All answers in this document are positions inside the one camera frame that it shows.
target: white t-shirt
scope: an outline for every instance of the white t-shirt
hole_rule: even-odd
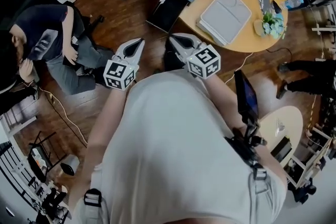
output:
[[[153,75],[130,91],[121,123],[96,173],[105,222],[163,224],[186,218],[272,223],[286,196],[280,178],[252,172],[201,82],[184,70]],[[82,200],[74,222],[85,223]]]

